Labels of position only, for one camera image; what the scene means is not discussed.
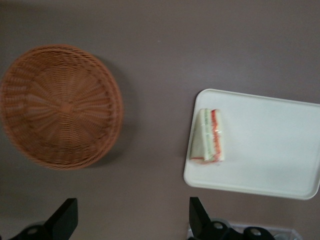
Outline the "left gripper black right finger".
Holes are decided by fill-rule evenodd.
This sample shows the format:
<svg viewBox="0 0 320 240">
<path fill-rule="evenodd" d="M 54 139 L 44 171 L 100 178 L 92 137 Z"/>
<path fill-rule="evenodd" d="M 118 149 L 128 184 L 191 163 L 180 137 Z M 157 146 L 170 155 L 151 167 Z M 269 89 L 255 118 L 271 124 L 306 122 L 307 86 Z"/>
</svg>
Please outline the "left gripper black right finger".
<svg viewBox="0 0 320 240">
<path fill-rule="evenodd" d="M 189 225 L 194 237 L 212 237 L 213 225 L 198 197 L 189 198 Z"/>
</svg>

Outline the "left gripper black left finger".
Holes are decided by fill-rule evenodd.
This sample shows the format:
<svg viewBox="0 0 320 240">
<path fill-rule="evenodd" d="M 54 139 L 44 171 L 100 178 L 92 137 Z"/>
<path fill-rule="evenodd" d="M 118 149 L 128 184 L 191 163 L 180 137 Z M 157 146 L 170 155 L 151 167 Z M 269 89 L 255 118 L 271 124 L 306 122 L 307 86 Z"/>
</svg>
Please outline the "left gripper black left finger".
<svg viewBox="0 0 320 240">
<path fill-rule="evenodd" d="M 78 200 L 68 198 L 43 225 L 42 240 L 69 240 L 78 225 Z"/>
</svg>

